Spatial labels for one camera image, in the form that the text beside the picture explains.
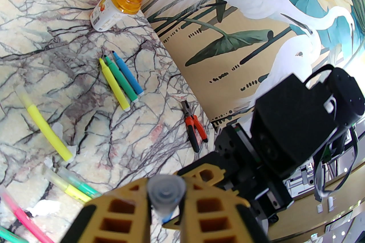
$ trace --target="painted wall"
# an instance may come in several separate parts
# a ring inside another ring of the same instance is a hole
[[[273,86],[275,81],[269,84],[267,76],[280,48],[288,45],[290,39],[291,46],[302,44],[303,37],[293,37],[304,32],[282,21],[249,19],[236,7],[217,1],[206,4],[218,3],[218,6],[202,7],[196,12],[183,11],[179,5],[171,5],[167,11],[156,5],[144,5],[143,11],[209,118],[223,125],[241,116],[239,113],[252,110],[250,106],[242,108],[241,98],[254,95],[260,85]],[[361,78],[365,73],[365,56],[360,47],[365,31],[363,0],[289,1],[314,17],[325,16],[334,6],[344,7],[351,13],[356,28],[353,47],[348,23],[344,17],[339,17],[330,28],[318,30],[321,55],[310,66],[314,69],[325,63],[343,66],[353,58],[348,70],[358,76],[365,88],[364,78]],[[287,68],[288,74],[298,67],[289,68],[295,61],[284,55],[279,63]]]

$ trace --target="blue marker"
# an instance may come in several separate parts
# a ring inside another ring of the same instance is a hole
[[[129,70],[127,65],[124,63],[124,61],[116,54],[115,51],[113,51],[113,55],[115,58],[115,62],[120,68],[121,72],[125,76],[125,78],[128,80],[129,84],[133,87],[134,91],[136,91],[138,96],[142,96],[144,94],[142,87],[138,84],[136,78],[133,76],[132,72]]]

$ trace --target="pliers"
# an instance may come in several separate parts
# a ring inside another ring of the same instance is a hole
[[[208,137],[206,136],[206,132],[205,132],[203,126],[198,121],[197,116],[193,115],[193,113],[191,112],[189,103],[185,100],[185,101],[181,102],[181,105],[182,105],[182,110],[183,110],[184,116],[185,116],[186,129],[188,131],[188,137],[189,137],[190,143],[194,149],[194,152],[199,153],[199,145],[198,145],[198,141],[197,141],[197,138],[195,135],[195,128],[198,130],[199,135],[201,136],[203,142],[207,143]]]

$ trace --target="marble surface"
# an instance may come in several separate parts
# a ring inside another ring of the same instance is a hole
[[[60,211],[34,221],[59,242],[82,205],[49,184],[43,161],[55,155],[13,92],[23,84],[50,124],[77,152],[67,168],[106,192],[137,178],[172,173],[213,149],[213,128],[175,63],[142,15],[126,17],[108,32],[89,22],[98,0],[0,0],[0,183],[22,208],[41,199]],[[123,113],[100,73],[98,58],[115,50],[145,90]],[[180,101],[188,100],[209,143],[195,154],[187,141]],[[152,242],[178,234],[151,227]],[[0,225],[37,240],[0,204]]]

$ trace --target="green marker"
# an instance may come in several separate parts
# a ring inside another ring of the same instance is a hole
[[[60,167],[57,170],[57,174],[69,184],[76,187],[79,191],[85,193],[87,196],[90,196],[92,199],[96,199],[102,195],[100,192],[96,191],[94,188],[78,179],[75,174],[67,170],[65,167]]]
[[[3,227],[0,227],[0,238],[4,238],[5,241],[9,241],[10,243],[29,243],[26,239],[20,238]]]
[[[111,70],[113,76],[115,77],[115,79],[118,82],[118,84],[120,85],[120,87],[123,88],[124,92],[128,95],[129,99],[133,103],[137,103],[138,102],[137,94],[134,92],[133,88],[128,83],[128,81],[124,77],[124,75],[121,73],[119,68],[106,55],[104,55],[104,58],[105,58],[105,62],[107,63],[108,68]]]

